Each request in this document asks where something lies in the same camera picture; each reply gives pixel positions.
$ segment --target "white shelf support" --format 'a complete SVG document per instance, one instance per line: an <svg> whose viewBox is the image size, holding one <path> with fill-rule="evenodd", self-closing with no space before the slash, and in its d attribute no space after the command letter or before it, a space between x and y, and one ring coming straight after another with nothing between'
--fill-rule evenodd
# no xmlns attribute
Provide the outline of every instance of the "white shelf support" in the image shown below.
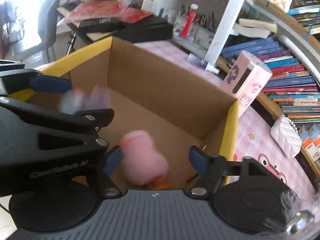
<svg viewBox="0 0 320 240"><path fill-rule="evenodd" d="M208 53L204 58L213 66L217 62L224 44L226 43L230 35L230 32L236 22L243 3L244 0L229 0L227 4L226 10L223 13L220 24L209 47Z"/></svg>

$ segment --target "pink packaging box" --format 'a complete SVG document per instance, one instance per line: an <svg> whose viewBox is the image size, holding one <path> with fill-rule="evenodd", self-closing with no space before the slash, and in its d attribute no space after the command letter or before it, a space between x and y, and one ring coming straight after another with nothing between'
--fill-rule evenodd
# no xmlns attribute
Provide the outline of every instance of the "pink packaging box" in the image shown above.
<svg viewBox="0 0 320 240"><path fill-rule="evenodd" d="M250 52L242 51L220 88L239 99L239 117L266 85L272 72Z"/></svg>

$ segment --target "grey ribbed platform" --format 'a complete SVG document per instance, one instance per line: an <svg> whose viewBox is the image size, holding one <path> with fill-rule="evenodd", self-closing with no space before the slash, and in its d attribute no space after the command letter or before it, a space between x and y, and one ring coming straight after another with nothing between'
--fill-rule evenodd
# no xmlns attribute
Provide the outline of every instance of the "grey ribbed platform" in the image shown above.
<svg viewBox="0 0 320 240"><path fill-rule="evenodd" d="M217 218L208 203L186 197L182 190L129 190L104 201L93 217L77 228L56 234L19 229L9 240L269 240L238 232Z"/></svg>

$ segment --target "pink plush toy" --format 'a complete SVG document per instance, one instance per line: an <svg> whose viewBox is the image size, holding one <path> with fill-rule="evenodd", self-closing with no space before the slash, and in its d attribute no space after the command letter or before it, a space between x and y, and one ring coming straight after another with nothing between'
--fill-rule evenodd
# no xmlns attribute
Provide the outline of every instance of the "pink plush toy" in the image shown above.
<svg viewBox="0 0 320 240"><path fill-rule="evenodd" d="M152 137L143 130L127 133L120 142L126 178L139 186L167 188L164 177L169 171L167 160L155 149Z"/></svg>

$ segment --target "screw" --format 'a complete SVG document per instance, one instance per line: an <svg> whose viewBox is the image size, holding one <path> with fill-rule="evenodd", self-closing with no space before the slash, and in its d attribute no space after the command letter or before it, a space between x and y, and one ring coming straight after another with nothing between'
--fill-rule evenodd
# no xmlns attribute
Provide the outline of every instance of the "screw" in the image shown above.
<svg viewBox="0 0 320 240"><path fill-rule="evenodd" d="M108 142L105 139L102 139L102 138L96 139L96 142L101 146L108 146L109 145Z"/></svg>
<svg viewBox="0 0 320 240"><path fill-rule="evenodd" d="M0 102L4 103L4 104L7 104L9 103L9 98L6 98L6 97L0 97Z"/></svg>
<svg viewBox="0 0 320 240"><path fill-rule="evenodd" d="M119 190L117 188L114 188L114 187L109 187L109 188L106 188L103 191L103 193L104 193L105 196L113 197L113 196L119 194Z"/></svg>
<svg viewBox="0 0 320 240"><path fill-rule="evenodd" d="M88 118L91 121L96 120L92 115L89 115L89 114L85 115L85 117Z"/></svg>
<svg viewBox="0 0 320 240"><path fill-rule="evenodd" d="M202 187L195 187L191 190L192 195L203 196L207 193L207 190Z"/></svg>

